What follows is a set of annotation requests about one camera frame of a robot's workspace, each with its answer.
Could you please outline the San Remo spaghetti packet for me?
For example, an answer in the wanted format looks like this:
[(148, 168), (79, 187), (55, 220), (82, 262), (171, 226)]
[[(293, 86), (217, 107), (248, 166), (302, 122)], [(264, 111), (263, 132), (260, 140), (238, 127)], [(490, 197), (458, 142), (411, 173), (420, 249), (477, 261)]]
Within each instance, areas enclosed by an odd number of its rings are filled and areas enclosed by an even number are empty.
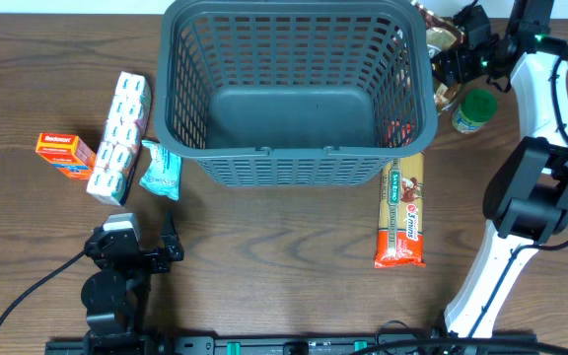
[(382, 169), (376, 268), (425, 266), (423, 176), (422, 153), (391, 159)]

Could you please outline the green lid jar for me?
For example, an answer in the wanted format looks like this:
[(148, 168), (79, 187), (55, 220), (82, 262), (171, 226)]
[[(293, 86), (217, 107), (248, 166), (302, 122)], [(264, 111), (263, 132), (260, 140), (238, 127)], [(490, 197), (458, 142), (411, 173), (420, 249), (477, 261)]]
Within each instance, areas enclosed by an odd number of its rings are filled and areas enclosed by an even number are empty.
[(471, 90), (452, 114), (453, 127), (462, 134), (476, 132), (492, 119), (497, 109), (496, 98), (489, 91)]

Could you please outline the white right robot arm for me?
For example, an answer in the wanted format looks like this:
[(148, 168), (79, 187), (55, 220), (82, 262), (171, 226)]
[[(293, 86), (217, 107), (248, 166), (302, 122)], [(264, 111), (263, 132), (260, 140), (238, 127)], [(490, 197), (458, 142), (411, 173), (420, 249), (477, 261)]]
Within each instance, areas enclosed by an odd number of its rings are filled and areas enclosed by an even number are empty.
[(484, 239), (461, 290), (444, 310), (451, 337), (491, 337), (517, 278), (540, 251), (568, 248), (568, 40), (550, 34), (550, 1), (517, 1), (504, 35), (471, 2), (453, 17), (462, 44), (434, 56), (445, 85), (481, 76), (513, 91), (521, 140), (489, 182)]

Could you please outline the brown gold snack bag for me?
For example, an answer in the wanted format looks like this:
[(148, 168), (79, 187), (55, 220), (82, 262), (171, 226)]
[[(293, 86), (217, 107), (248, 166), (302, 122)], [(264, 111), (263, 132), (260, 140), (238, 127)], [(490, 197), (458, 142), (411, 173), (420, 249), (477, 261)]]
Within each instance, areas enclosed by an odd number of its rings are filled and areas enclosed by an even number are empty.
[[(410, 3), (422, 16), (426, 27), (426, 42), (429, 57), (433, 58), (440, 52), (452, 49), (464, 40), (464, 34), (453, 23), (437, 16), (416, 0)], [(433, 79), (434, 101), (438, 114), (450, 109), (462, 90), (462, 84), (454, 83), (451, 86)]]

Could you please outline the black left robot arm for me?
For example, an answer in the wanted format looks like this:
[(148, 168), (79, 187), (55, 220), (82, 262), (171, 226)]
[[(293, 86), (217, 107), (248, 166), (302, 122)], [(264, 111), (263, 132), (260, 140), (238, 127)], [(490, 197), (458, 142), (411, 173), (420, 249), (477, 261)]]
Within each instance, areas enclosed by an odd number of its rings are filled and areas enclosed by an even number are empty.
[(136, 215), (122, 213), (109, 216), (85, 242), (84, 255), (100, 269), (81, 290), (90, 328), (83, 338), (85, 354), (175, 352), (171, 338), (144, 328), (151, 276), (170, 272), (184, 258), (171, 212), (160, 239), (160, 247), (142, 249)]

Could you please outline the grey plastic basket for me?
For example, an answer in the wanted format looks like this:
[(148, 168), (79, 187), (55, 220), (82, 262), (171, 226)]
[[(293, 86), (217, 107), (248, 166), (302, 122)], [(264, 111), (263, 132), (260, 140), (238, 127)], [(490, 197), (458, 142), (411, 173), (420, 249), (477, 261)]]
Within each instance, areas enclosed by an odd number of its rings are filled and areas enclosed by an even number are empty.
[(438, 128), (408, 1), (176, 1), (155, 94), (159, 141), (226, 186), (361, 184)]

